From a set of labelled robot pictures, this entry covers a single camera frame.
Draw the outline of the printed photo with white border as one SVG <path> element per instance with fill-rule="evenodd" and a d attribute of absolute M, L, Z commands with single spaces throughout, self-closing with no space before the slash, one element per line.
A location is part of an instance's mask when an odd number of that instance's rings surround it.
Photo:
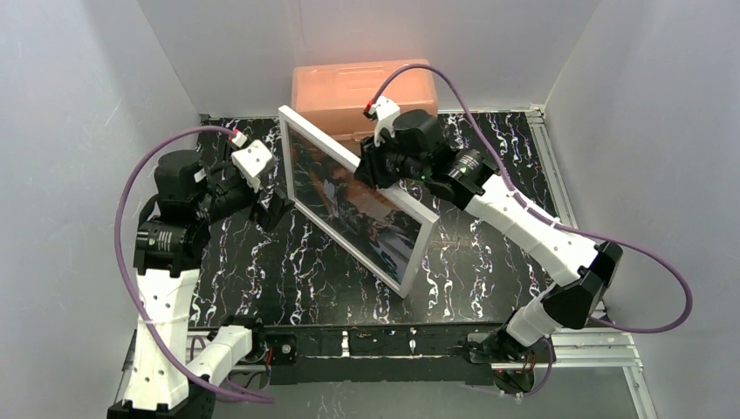
<path fill-rule="evenodd" d="M 295 194 L 304 206 L 400 283 L 421 223 L 306 139 L 288 129 Z"/>

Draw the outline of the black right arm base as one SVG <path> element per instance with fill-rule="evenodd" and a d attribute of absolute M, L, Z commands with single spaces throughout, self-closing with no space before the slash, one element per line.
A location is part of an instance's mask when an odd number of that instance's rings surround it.
<path fill-rule="evenodd" d="M 530 346 L 523 346 L 507 333 L 494 331 L 490 333 L 469 333 L 462 342 L 462 349 L 468 354 L 472 363 L 514 363 L 528 367 L 532 363 L 539 365 L 550 361 L 551 350 L 549 338 L 542 338 Z"/>

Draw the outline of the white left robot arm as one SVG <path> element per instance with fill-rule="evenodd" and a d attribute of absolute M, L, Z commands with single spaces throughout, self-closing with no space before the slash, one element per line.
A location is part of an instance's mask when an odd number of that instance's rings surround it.
<path fill-rule="evenodd" d="M 134 277 L 125 283 L 140 309 L 132 373 L 111 418 L 209 418 L 232 368 L 266 355 L 260 319 L 229 316 L 189 359 L 185 346 L 195 285 L 209 229 L 236 213 L 271 230 L 291 202 L 276 192 L 261 202 L 261 178 L 275 163 L 256 143 L 207 170 L 193 150 L 164 154 L 154 171 L 155 194 L 142 208 L 134 246 Z"/>

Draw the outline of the white wooden picture frame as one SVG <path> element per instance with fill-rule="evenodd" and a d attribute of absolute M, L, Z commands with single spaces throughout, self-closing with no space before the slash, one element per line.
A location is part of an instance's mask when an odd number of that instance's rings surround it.
<path fill-rule="evenodd" d="M 290 199 L 295 203 L 296 208 L 329 237 L 335 240 L 343 249 L 348 251 L 377 278 L 391 288 L 397 295 L 402 298 L 406 297 L 412 288 L 419 269 L 421 268 L 421 261 L 426 254 L 432 232 L 438 223 L 439 216 L 422 202 L 415 199 L 406 190 L 397 185 L 388 189 L 374 189 L 395 204 L 400 210 L 421 223 L 421 229 L 418 238 L 416 238 L 413 254 L 408 263 L 408 268 L 406 269 L 404 277 L 400 283 L 393 281 L 381 268 L 349 244 L 334 228 L 324 223 L 296 197 L 295 184 L 291 172 L 291 144 L 288 141 L 288 129 L 291 127 L 298 131 L 322 151 L 330 155 L 345 168 L 349 169 L 352 174 L 358 167 L 360 158 L 345 148 L 342 144 L 334 140 L 330 135 L 314 126 L 309 120 L 301 116 L 289 106 L 281 106 L 278 109 L 278 118 L 282 137 L 282 151 L 284 155 L 284 171 L 287 182 L 287 192 Z"/>

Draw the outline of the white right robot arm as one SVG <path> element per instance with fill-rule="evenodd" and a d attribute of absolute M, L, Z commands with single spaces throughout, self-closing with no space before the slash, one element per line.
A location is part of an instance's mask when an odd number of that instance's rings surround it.
<path fill-rule="evenodd" d="M 494 227 L 550 275 L 552 285 L 487 338 L 485 350 L 519 354 L 562 328 L 586 326 L 622 257 L 617 244 L 560 230 L 540 207 L 507 188 L 503 170 L 489 156 L 453 147 L 426 111 L 374 109 L 364 115 L 375 127 L 360 143 L 357 180 L 374 189 L 420 181 L 434 196 Z"/>

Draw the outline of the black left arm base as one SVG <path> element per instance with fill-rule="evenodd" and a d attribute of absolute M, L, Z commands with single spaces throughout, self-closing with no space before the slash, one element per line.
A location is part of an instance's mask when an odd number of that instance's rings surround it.
<path fill-rule="evenodd" d="M 297 344 L 297 336 L 292 330 L 258 326 L 252 330 L 252 349 L 245 360 L 267 367 L 290 366 L 298 357 Z"/>

